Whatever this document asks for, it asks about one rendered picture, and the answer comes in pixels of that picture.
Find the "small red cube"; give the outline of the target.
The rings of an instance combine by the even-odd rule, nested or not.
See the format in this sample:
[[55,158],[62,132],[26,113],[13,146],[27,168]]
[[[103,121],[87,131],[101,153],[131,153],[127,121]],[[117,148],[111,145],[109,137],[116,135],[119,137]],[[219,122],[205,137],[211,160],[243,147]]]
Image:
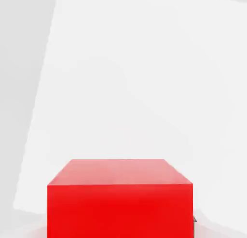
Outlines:
[[47,186],[47,238],[194,238],[193,184],[163,159],[73,159]]

